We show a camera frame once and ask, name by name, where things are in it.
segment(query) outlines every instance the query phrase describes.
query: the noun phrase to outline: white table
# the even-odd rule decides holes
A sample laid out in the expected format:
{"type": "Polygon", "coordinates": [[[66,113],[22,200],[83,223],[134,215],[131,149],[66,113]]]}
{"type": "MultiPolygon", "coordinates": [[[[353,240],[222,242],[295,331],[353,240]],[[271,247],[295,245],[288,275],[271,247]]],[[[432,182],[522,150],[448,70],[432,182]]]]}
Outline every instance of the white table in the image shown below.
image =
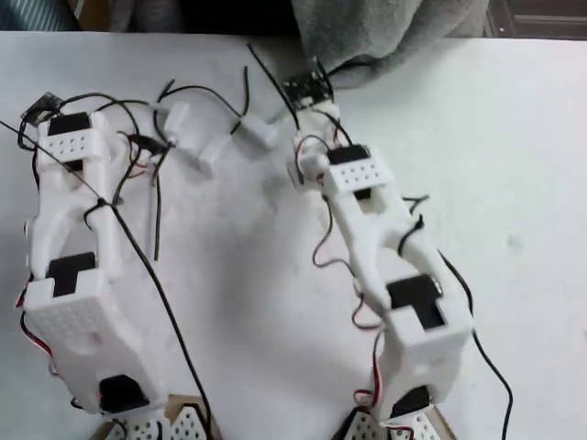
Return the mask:
{"type": "MultiPolygon", "coordinates": [[[[280,74],[299,65],[291,44],[259,50],[280,74]]],[[[251,109],[269,117],[281,107],[242,38],[5,33],[0,55],[0,118],[11,123],[47,90],[152,99],[170,77],[213,86],[240,106],[245,63],[251,109]]],[[[472,287],[482,342],[514,389],[511,439],[587,429],[585,78],[585,43],[445,40],[338,94],[348,131],[384,151],[404,193],[432,195],[426,226],[472,287]]],[[[226,129],[229,115],[206,99],[194,97],[210,127],[226,129]]],[[[11,309],[27,276],[21,228],[36,194],[29,157],[7,131],[0,143],[0,431],[84,438],[98,421],[69,407],[11,309]]],[[[204,181],[178,156],[165,165],[158,271],[226,439],[327,439],[369,374],[371,336],[350,324],[349,276],[310,262],[326,213],[292,190],[289,150],[237,143],[221,179],[204,181]]],[[[127,217],[142,234],[146,187],[126,191],[127,217]]],[[[342,251],[336,234],[323,255],[342,251]]],[[[192,392],[154,288],[129,249],[126,257],[125,311],[136,325],[160,323],[151,335],[158,361],[174,391],[192,392]]],[[[459,438],[495,439],[505,405],[471,344],[442,412],[459,438]]]]}

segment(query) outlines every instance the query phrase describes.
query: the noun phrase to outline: perforated plate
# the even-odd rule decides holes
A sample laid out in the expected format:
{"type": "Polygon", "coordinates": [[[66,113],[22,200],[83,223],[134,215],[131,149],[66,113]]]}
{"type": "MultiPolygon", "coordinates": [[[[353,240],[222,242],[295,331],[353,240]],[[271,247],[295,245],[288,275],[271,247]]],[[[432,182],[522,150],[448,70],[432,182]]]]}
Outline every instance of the perforated plate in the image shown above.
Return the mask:
{"type": "Polygon", "coordinates": [[[170,440],[205,440],[204,427],[194,408],[183,407],[172,425],[170,440]]]}
{"type": "Polygon", "coordinates": [[[115,425],[106,440],[207,440],[202,422],[192,407],[183,407],[171,427],[165,418],[150,419],[140,424],[127,420],[122,423],[128,429],[128,436],[125,437],[122,428],[115,425]],[[161,436],[157,422],[161,424],[161,436]]]}
{"type": "MultiPolygon", "coordinates": [[[[418,414],[406,426],[414,430],[414,440],[442,440],[432,423],[423,414],[418,414]]],[[[387,429],[379,426],[372,417],[364,412],[357,412],[350,424],[344,440],[388,440],[387,429]]],[[[391,431],[392,440],[409,440],[407,430],[391,431]]]]}
{"type": "Polygon", "coordinates": [[[324,176],[324,185],[331,195],[354,193],[391,181],[392,176],[387,167],[375,159],[331,165],[324,176]]]}

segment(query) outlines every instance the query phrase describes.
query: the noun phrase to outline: gray cloth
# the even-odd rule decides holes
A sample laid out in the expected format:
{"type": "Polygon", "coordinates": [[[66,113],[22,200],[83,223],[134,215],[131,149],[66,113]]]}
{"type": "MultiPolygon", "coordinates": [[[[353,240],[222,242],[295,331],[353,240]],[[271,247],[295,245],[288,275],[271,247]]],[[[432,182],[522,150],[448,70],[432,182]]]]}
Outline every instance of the gray cloth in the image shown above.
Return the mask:
{"type": "MultiPolygon", "coordinates": [[[[177,0],[112,0],[112,30],[181,31],[177,0]]],[[[446,36],[482,34],[489,0],[292,0],[305,55],[337,86],[372,80],[446,36]]]]}

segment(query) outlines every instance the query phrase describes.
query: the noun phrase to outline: white plastic part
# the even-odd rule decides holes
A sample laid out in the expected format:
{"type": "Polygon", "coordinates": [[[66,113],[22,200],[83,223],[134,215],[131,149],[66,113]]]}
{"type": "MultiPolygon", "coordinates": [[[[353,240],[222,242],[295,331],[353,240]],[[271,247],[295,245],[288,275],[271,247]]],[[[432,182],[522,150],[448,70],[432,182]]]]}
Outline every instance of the white plastic part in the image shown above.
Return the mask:
{"type": "MultiPolygon", "coordinates": [[[[124,166],[127,147],[116,136],[104,115],[91,115],[92,127],[72,133],[48,136],[50,122],[39,126],[39,144],[63,162],[81,160],[79,174],[103,198],[111,200],[124,166]]],[[[48,154],[40,151],[39,214],[30,225],[30,270],[43,279],[50,261],[57,258],[72,228],[81,223],[83,213],[96,204],[96,196],[48,154]]],[[[114,214],[98,209],[88,216],[96,236],[97,266],[108,279],[121,274],[120,236],[114,214]]]]}
{"type": "MultiPolygon", "coordinates": [[[[434,429],[432,423],[424,414],[409,417],[397,426],[406,426],[414,430],[414,440],[443,440],[434,429]]],[[[375,421],[369,414],[357,412],[350,423],[349,430],[344,440],[409,440],[408,430],[389,431],[375,421]]]]}
{"type": "Polygon", "coordinates": [[[192,107],[188,103],[175,103],[165,119],[163,133],[172,144],[180,147],[193,140],[186,138],[186,132],[191,131],[189,128],[196,124],[196,121],[197,118],[194,117],[192,107]]]}
{"type": "Polygon", "coordinates": [[[240,124],[264,149],[273,149],[277,145],[278,129],[266,123],[257,115],[248,113],[240,118],[240,124]]]}
{"type": "Polygon", "coordinates": [[[171,426],[163,416],[140,423],[132,420],[124,420],[122,423],[127,428],[127,437],[120,426],[114,425],[106,440],[156,440],[159,426],[162,430],[161,440],[207,440],[202,421],[192,407],[183,407],[171,426]]]}
{"type": "Polygon", "coordinates": [[[388,168],[381,164],[380,160],[368,158],[331,165],[324,175],[325,192],[350,194],[391,182],[388,168]]]}
{"type": "Polygon", "coordinates": [[[373,411],[376,419],[382,421],[392,413],[393,406],[416,387],[427,386],[432,403],[445,399],[459,373],[460,353],[471,336],[472,317],[456,293],[459,287],[425,229],[409,237],[402,257],[439,284],[442,296],[436,303],[445,323],[425,330],[413,307],[391,309],[391,297],[386,289],[390,277],[379,273],[377,258],[382,248],[396,251],[402,237],[413,228],[415,219],[408,212],[385,163],[377,159],[372,149],[371,156],[372,159],[349,162],[345,167],[330,166],[324,193],[349,248],[349,264],[359,292],[386,323],[385,347],[380,357],[382,397],[373,411]],[[359,169],[353,174],[350,166],[359,169]],[[379,176],[366,179],[367,170],[377,171],[379,176]],[[340,182],[345,176],[358,173],[361,173],[359,181],[340,182]],[[353,192],[368,188],[361,184],[365,181],[373,182],[374,186],[370,200],[360,203],[353,192]]]}
{"type": "Polygon", "coordinates": [[[327,147],[315,137],[304,141],[297,154],[296,151],[304,137],[298,132],[293,139],[293,157],[287,162],[287,170],[293,186],[299,191],[322,190],[320,176],[328,169],[327,147]]]}
{"type": "Polygon", "coordinates": [[[208,177],[213,177],[215,164],[227,149],[232,140],[232,135],[225,134],[214,137],[197,156],[198,168],[208,177]]]}
{"type": "Polygon", "coordinates": [[[101,412],[100,381],[118,375],[136,381],[150,401],[128,413],[163,406],[168,393],[152,362],[154,353],[118,308],[105,273],[78,272],[75,292],[63,296],[53,296],[54,285],[54,279],[29,283],[24,307],[50,346],[57,372],[83,408],[101,412]]]}

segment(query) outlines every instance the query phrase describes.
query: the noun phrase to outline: circuit board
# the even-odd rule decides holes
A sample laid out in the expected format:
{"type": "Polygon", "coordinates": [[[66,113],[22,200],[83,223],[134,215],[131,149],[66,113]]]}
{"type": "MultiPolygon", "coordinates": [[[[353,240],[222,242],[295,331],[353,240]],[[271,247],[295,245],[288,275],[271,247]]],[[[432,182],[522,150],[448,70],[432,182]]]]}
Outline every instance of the circuit board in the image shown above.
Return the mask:
{"type": "Polygon", "coordinates": [[[286,96],[296,111],[332,99],[332,85],[318,59],[309,71],[299,73],[282,84],[286,96]]]}

